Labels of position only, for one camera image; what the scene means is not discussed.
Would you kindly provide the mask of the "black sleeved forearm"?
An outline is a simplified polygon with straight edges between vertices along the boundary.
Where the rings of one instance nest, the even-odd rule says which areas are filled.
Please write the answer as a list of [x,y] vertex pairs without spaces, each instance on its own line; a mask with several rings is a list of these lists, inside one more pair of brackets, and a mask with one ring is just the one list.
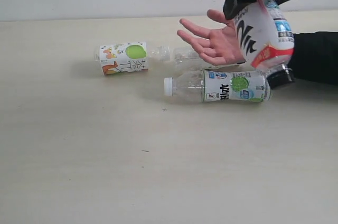
[[295,78],[337,86],[337,33],[295,33],[288,67]]

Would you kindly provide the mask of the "person's open bare hand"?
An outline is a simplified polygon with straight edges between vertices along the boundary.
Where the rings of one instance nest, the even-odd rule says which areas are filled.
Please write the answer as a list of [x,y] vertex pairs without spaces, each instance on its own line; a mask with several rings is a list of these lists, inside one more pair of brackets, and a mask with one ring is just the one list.
[[186,30],[178,30],[177,35],[189,44],[205,62],[214,66],[245,63],[237,41],[233,21],[228,21],[223,12],[208,10],[207,17],[224,24],[221,29],[207,29],[182,18],[180,24]]

